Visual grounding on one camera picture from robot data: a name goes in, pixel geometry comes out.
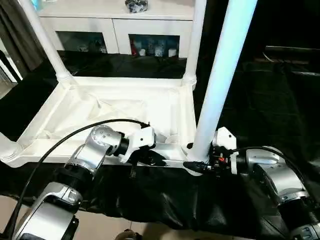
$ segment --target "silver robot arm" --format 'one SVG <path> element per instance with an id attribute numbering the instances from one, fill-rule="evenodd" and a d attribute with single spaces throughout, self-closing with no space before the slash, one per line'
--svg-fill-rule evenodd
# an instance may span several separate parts
<path id="1" fill-rule="evenodd" d="M 319 240 L 320 222 L 314 214 L 312 198 L 297 174 L 277 155 L 281 152 L 273 147 L 253 147 L 245 148 L 245 157 L 241 157 L 236 148 L 235 136 L 222 127 L 214 134 L 208 162 L 184 162 L 183 165 L 217 177 L 245 171 L 277 206 L 290 239 Z"/>
<path id="2" fill-rule="evenodd" d="M 246 151 L 246 163 L 249 173 L 277 206 L 290 232 L 289 238 L 320 239 L 320 223 L 313 211 L 312 198 L 285 160 L 263 149 L 250 149 Z"/>
<path id="3" fill-rule="evenodd" d="M 150 126 L 128 138 L 106 125 L 94 127 L 23 216 L 13 239 L 71 240 L 79 224 L 75 213 L 105 156 L 118 156 L 125 163 L 136 150 L 154 146 L 155 131 Z"/>

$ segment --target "white shelf leg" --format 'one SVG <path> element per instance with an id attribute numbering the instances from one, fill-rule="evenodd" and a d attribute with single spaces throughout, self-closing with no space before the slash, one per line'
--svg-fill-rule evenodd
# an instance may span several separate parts
<path id="1" fill-rule="evenodd" d="M 229 0 L 189 161 L 206 162 L 257 0 Z"/>
<path id="2" fill-rule="evenodd" d="M 56 78 L 59 82 L 73 82 L 74 78 L 70 74 L 70 72 L 66 69 L 64 63 L 62 62 L 57 50 L 55 49 L 54 45 L 52 44 L 50 38 L 48 37 L 45 29 L 41 25 L 40 19 L 37 15 L 37 12 L 32 5 L 30 0 L 20 0 L 20 4 L 37 36 L 39 39 L 48 59 L 50 60 L 55 73 Z"/>
<path id="3" fill-rule="evenodd" d="M 186 60 L 185 73 L 183 75 L 182 83 L 190 84 L 195 89 L 197 83 L 197 63 L 200 49 L 200 42 L 202 30 L 204 26 L 204 19 L 206 13 L 207 0 L 196 0 L 193 14 L 193 26 L 190 39 L 190 47 L 188 51 L 188 58 Z"/>
<path id="4" fill-rule="evenodd" d="M 0 161 L 6 163 L 19 156 L 22 147 L 19 143 L 9 140 L 0 132 Z"/>

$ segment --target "floor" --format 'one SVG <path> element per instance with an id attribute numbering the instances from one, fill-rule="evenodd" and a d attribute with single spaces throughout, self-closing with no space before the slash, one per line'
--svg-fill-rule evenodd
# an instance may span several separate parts
<path id="1" fill-rule="evenodd" d="M 0 232 L 3 232 L 16 201 L 0 196 Z M 19 219 L 28 208 L 23 206 Z M 246 238 L 214 234 L 204 231 L 173 230 L 164 224 L 131 222 L 123 218 L 107 217 L 103 214 L 79 211 L 79 227 L 74 240 L 113 240 L 125 229 L 131 228 L 141 234 L 143 240 L 246 240 Z"/>

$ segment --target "black cloth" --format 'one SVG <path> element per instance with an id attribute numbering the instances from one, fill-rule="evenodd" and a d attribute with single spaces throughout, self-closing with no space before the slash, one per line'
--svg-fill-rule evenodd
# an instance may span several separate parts
<path id="1" fill-rule="evenodd" d="M 153 57 L 63 55 L 67 68 L 78 76 L 180 78 L 184 60 Z M 149 63 L 145 67 L 140 63 Z M 211 64 L 202 62 L 193 93 L 199 117 Z M 305 184 L 320 200 L 319 127 L 317 75 L 296 74 L 289 64 L 240 63 L 234 75 L 219 126 L 227 127 L 243 146 L 274 146 L 296 159 Z M 29 124 L 57 82 L 45 62 L 5 98 L 13 112 L 4 118 L 1 132 L 16 140 Z M 34 163 L 10 168 L 0 163 L 0 194 L 17 198 Z M 61 164 L 44 163 L 27 191 L 24 202 L 31 204 Z M 138 167 L 136 179 L 129 178 L 128 166 L 103 166 L 92 188 L 84 196 L 83 210 L 123 217 L 137 222 L 161 222 L 173 229 L 193 229 L 254 239 L 283 239 L 287 229 L 277 208 L 247 175 L 216 179 L 194 177 L 183 169 Z"/>

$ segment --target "cabinet shelf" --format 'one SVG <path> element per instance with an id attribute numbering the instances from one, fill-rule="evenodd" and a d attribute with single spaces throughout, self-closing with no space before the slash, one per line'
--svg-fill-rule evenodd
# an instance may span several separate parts
<path id="1" fill-rule="evenodd" d="M 43 2 L 40 17 L 192 21 L 195 0 L 148 0 L 148 10 L 129 13 L 125 0 L 57 0 Z"/>

